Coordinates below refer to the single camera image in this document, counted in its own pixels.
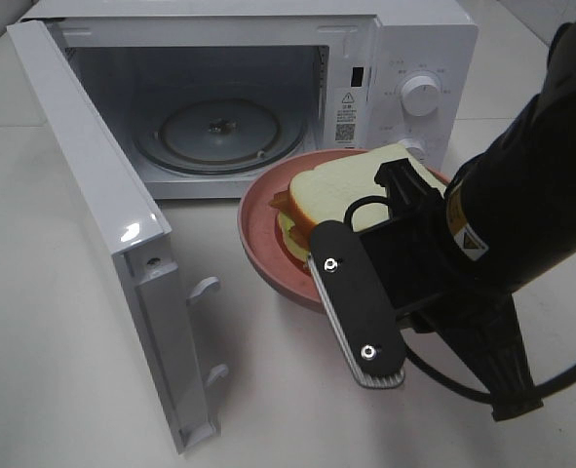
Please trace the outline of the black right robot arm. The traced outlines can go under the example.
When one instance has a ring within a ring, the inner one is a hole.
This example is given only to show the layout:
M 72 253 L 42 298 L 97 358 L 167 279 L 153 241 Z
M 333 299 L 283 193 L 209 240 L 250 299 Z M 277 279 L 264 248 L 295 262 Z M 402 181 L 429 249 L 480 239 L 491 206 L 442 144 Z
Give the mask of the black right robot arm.
M 552 41 L 541 92 L 444 191 L 405 159 L 374 179 L 384 194 L 319 224 L 308 258 L 357 382 L 397 387 L 411 362 L 497 421 L 576 383 L 576 364 L 533 381 L 513 300 L 576 253 L 576 20 Z M 356 231 L 375 202 L 388 219 Z

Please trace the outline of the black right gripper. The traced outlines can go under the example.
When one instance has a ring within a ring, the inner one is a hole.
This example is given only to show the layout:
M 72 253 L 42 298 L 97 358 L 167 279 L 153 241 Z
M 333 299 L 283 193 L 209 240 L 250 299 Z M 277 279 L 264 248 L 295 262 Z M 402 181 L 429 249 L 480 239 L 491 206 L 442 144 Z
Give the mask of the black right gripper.
M 339 348 L 359 385 L 403 384 L 405 362 L 468 399 L 489 404 L 496 420 L 542 406 L 527 363 L 512 294 L 544 271 L 544 257 L 525 249 L 525 232 L 507 233 L 487 214 L 477 221 L 492 241 L 471 259 L 474 239 L 454 241 L 444 221 L 450 197 L 431 187 L 406 160 L 386 163 L 375 181 L 389 217 L 361 232 L 354 207 L 343 223 L 317 225 L 307 259 Z M 401 330 L 438 334 L 484 386 L 465 387 L 426 364 Z

